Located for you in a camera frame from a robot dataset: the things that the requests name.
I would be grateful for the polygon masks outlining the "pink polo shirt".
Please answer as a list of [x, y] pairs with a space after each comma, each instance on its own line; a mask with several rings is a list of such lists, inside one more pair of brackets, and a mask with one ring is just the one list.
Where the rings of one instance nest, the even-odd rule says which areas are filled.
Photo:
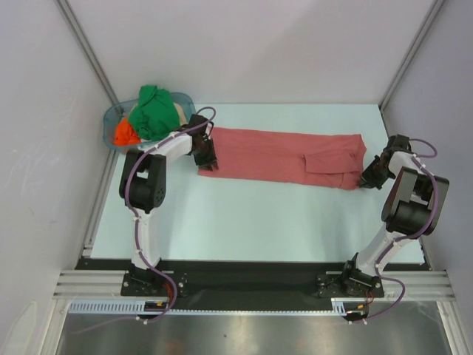
[[309, 135], [216, 128], [218, 168], [210, 178], [296, 183], [343, 190], [358, 188], [367, 148], [360, 134]]

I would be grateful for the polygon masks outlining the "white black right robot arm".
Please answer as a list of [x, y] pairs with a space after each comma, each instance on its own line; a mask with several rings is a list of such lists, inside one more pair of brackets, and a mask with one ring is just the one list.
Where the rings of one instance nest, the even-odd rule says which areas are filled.
[[383, 226], [370, 244], [347, 261], [338, 284], [349, 297], [362, 297], [381, 287], [381, 273], [391, 259], [407, 244], [431, 234], [440, 218], [449, 181], [432, 174], [423, 163], [431, 155], [412, 150], [417, 138], [389, 137], [387, 146], [363, 171], [361, 188], [381, 187], [393, 179], [391, 191], [381, 211]]

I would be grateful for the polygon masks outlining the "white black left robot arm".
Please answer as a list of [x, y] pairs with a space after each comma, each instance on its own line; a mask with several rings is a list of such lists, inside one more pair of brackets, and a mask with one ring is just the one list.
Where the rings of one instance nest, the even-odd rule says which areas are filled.
[[176, 294], [173, 280], [157, 269], [162, 256], [154, 215], [166, 197], [171, 163], [190, 155], [199, 169], [212, 172], [218, 168], [211, 138], [213, 128], [212, 117], [193, 114], [187, 124], [149, 148], [130, 149], [126, 153], [119, 195], [132, 215], [134, 254], [123, 278], [122, 296], [157, 296], [162, 290], [170, 298]]

